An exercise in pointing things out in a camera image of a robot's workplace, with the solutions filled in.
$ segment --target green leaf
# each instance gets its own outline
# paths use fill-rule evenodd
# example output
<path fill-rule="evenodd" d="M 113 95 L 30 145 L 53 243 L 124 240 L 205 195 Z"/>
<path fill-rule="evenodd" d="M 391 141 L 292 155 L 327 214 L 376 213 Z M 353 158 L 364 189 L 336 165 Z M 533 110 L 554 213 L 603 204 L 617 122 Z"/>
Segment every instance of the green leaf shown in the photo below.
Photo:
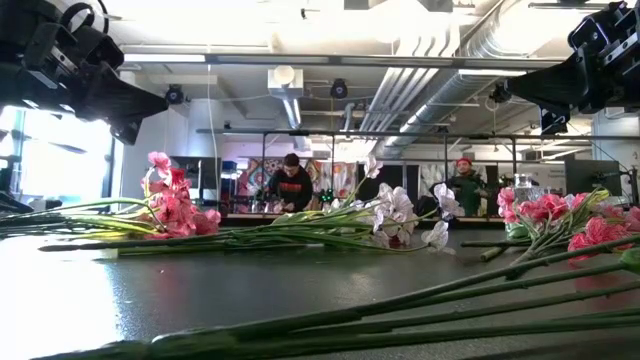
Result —
<path fill-rule="evenodd" d="M 627 265 L 627 270 L 640 274 L 640 248 L 625 250 L 620 257 L 620 262 Z"/>

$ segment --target desk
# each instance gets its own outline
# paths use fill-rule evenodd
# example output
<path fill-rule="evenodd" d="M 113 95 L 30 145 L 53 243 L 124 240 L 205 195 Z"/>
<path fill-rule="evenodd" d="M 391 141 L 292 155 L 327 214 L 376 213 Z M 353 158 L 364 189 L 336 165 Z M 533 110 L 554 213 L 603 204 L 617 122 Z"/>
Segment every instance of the desk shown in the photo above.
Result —
<path fill-rule="evenodd" d="M 33 244 L 0 242 L 0 359 L 96 347 L 121 338 L 149 340 L 158 334 L 187 328 L 337 309 L 397 296 L 508 264 L 515 254 L 482 264 L 472 261 L 479 254 L 478 249 L 457 247 L 462 240 L 493 240 L 501 235 L 500 231 L 453 231 L 450 242 L 457 248 L 458 257 L 428 252 L 380 255 L 310 248 L 59 261 L 51 254 L 35 252 Z M 555 264 L 537 269 L 532 275 L 568 269 L 566 263 Z M 614 285 L 633 277 L 622 273 L 564 282 L 435 309 L 464 310 L 584 290 L 599 282 Z M 504 314 L 458 324 L 513 324 L 638 303 L 640 293 L 636 291 L 608 300 L 592 299 L 518 316 Z M 418 313 L 424 310 L 412 310 L 412 314 Z M 637 359 L 639 338 L 640 329 L 620 329 L 503 337 L 305 359 Z"/>

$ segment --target white wall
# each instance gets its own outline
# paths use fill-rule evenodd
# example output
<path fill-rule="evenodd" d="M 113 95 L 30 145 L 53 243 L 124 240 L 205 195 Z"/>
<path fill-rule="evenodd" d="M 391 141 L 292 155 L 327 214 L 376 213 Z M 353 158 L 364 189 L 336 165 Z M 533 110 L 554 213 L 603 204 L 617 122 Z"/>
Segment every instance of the white wall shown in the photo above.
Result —
<path fill-rule="evenodd" d="M 136 144 L 124 147 L 121 196 L 142 198 L 140 180 L 150 165 L 147 155 L 153 151 L 187 155 L 187 134 L 188 119 L 173 109 L 144 119 Z"/>

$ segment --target monitor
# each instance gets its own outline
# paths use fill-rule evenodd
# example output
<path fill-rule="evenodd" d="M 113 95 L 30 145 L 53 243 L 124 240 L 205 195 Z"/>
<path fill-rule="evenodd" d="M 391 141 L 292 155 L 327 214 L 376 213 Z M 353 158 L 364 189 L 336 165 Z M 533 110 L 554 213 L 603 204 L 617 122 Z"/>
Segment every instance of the monitor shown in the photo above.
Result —
<path fill-rule="evenodd" d="M 591 192 L 598 186 L 612 196 L 622 196 L 620 164 L 604 160 L 565 160 L 567 194 Z"/>

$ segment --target workbench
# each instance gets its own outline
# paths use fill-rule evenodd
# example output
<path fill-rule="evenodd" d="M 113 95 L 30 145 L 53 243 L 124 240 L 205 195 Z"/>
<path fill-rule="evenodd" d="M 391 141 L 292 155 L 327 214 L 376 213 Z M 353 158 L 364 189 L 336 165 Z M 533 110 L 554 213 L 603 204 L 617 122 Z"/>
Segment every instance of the workbench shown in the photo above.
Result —
<path fill-rule="evenodd" d="M 458 251 L 455 257 L 426 251 L 381 255 L 308 248 L 103 260 L 91 260 L 95 252 L 40 253 L 35 250 L 39 240 L 5 240 L 0 242 L 0 359 L 87 349 L 118 339 L 150 340 L 188 328 L 337 309 L 397 296 L 505 266 L 516 254 L 506 254 L 484 264 L 476 260 L 480 249 L 458 247 L 462 240 L 497 240 L 503 236 L 504 232 L 497 230 L 454 230 L 450 246 Z M 536 269 L 528 276 L 568 270 L 569 265 L 561 263 Z M 434 310 L 464 310 L 613 286 L 634 277 L 621 273 L 586 278 L 439 305 Z M 640 292 L 635 291 L 610 299 L 438 324 L 432 328 L 508 325 L 638 303 Z M 402 315 L 424 312 L 418 309 Z M 638 339 L 640 329 L 633 328 L 502 337 L 306 359 L 638 359 Z"/>

